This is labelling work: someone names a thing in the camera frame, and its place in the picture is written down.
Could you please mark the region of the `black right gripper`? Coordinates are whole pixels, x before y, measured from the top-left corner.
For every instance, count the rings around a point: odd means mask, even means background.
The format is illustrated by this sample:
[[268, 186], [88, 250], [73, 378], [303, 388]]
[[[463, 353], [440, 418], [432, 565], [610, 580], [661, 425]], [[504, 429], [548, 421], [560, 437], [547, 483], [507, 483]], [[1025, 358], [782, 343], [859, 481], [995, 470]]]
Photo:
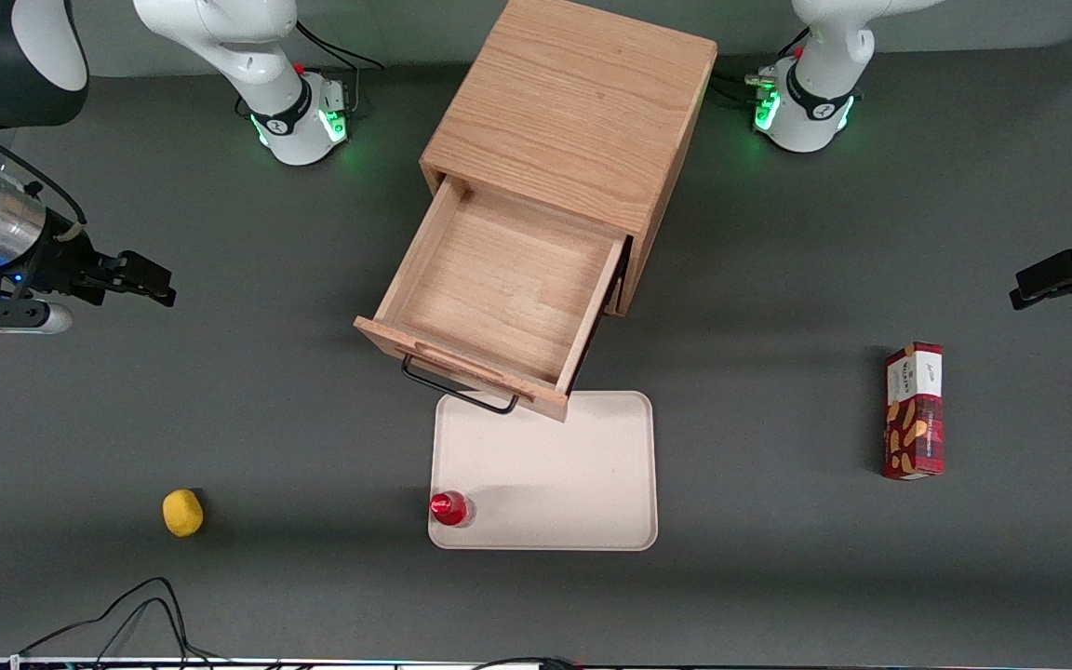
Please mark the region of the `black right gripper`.
[[[176, 291], [172, 272], [142, 254], [123, 251], [116, 256], [99, 254], [85, 233], [71, 241], [57, 241], [73, 225], [64, 218], [47, 218], [38, 242], [19, 259], [19, 297], [59, 293], [90, 306], [103, 306], [107, 294], [135, 296], [172, 308]], [[88, 273], [94, 271], [94, 278]]]

